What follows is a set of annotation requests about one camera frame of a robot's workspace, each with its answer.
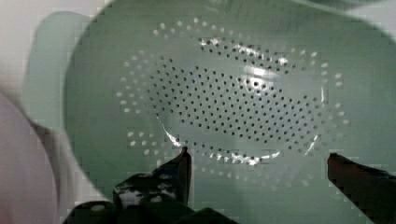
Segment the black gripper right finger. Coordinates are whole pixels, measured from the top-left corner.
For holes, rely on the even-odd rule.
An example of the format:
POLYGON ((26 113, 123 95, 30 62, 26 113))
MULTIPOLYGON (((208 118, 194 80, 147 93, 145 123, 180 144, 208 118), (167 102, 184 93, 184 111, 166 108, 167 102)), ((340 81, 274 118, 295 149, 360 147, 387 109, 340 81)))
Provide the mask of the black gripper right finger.
POLYGON ((327 164, 328 179, 374 224, 395 224, 394 175, 337 153, 330 154, 327 164))

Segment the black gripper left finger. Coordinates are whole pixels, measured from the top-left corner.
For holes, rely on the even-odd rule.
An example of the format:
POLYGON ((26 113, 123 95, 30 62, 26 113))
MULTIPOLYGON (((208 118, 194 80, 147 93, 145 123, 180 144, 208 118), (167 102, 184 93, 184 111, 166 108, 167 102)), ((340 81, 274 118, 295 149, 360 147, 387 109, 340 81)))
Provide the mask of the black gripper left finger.
POLYGON ((121 209, 140 205, 152 197, 167 196, 186 204, 191 187, 191 154, 187 147, 151 173, 135 174, 115 186, 113 203, 121 209))

